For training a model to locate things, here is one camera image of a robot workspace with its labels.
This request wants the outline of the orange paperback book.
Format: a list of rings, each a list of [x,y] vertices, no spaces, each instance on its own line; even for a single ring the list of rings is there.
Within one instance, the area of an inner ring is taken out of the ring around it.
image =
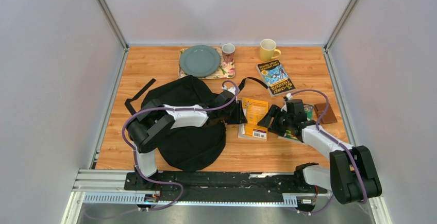
[[[267,141],[267,128],[258,126],[257,123],[267,114],[268,102],[243,97],[242,108],[247,122],[239,125],[238,138]]]

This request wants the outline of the black student backpack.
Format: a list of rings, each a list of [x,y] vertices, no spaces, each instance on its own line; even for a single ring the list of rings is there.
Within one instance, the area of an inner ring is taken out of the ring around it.
[[[241,82],[232,83],[230,87],[238,87],[242,91],[244,86],[245,83]],[[163,105],[176,107],[201,105],[206,108],[215,94],[203,81],[188,75],[155,89],[152,89],[150,83],[146,84],[133,98],[125,100],[125,107],[130,117],[144,109],[154,99],[159,100]],[[141,108],[135,110],[132,101],[139,98],[142,99]],[[195,127],[190,127],[186,131],[171,130],[169,136],[154,152],[159,152],[167,164],[174,168],[183,171],[204,169],[211,165],[225,148],[226,125],[218,123],[204,130]]]

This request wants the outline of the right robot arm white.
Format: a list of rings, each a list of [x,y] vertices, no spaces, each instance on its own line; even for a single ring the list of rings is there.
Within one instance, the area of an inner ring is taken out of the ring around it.
[[[328,168],[317,163],[296,167],[294,186],[299,192],[308,192],[316,185],[331,191],[341,204],[381,196],[382,185],[370,150],[345,143],[309,120],[302,100],[287,100],[282,108],[272,105],[257,124],[277,135],[289,132],[329,160]]]

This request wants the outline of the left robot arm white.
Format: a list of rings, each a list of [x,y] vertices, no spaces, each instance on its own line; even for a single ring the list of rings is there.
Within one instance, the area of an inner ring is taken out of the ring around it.
[[[224,89],[208,107],[193,105],[176,107],[150,101],[144,109],[134,113],[122,127],[122,138],[132,148],[137,183],[150,191],[157,185],[155,149],[169,137],[171,130],[186,131],[190,127],[204,130],[222,124],[242,124],[242,105],[237,101],[240,89]]]

